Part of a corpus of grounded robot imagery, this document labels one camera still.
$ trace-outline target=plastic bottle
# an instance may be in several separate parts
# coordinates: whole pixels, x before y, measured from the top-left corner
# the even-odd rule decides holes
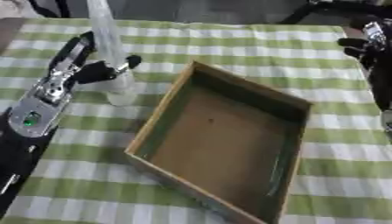
[[[123,65],[126,62],[123,43],[108,2],[87,0],[87,6],[99,60],[105,60],[113,68]],[[114,80],[105,81],[100,87],[104,87],[108,101],[115,106],[130,105],[136,98],[130,69]]]

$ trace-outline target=wooden tray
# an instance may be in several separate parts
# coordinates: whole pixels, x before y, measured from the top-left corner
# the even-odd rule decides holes
[[[132,164],[240,223],[276,223],[311,104],[199,62],[125,151]]]

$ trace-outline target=green and white checkered tablecloth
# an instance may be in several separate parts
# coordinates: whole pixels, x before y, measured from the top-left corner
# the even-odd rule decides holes
[[[123,150],[191,59],[314,102],[290,186],[290,224],[392,223],[392,147],[339,27],[118,21],[143,57],[133,106],[81,87],[36,170],[1,223],[218,224],[220,216],[137,173]],[[84,19],[31,19],[0,58],[0,106],[37,78]]]

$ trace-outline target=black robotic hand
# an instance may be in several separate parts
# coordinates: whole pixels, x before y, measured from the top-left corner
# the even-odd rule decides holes
[[[354,20],[351,27],[363,31],[366,38],[341,38],[338,43],[368,70],[380,110],[392,109],[392,20],[365,17]]]

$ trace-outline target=robotic hand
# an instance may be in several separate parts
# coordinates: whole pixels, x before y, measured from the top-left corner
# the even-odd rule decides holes
[[[74,86],[113,80],[142,60],[132,55],[119,67],[107,66],[105,61],[85,65],[94,50],[91,31],[71,38],[44,77],[0,114],[0,218],[52,140]]]
[[[368,82],[381,110],[381,123],[392,137],[392,20],[365,17],[351,23],[365,39],[341,38],[338,43],[368,70]]]

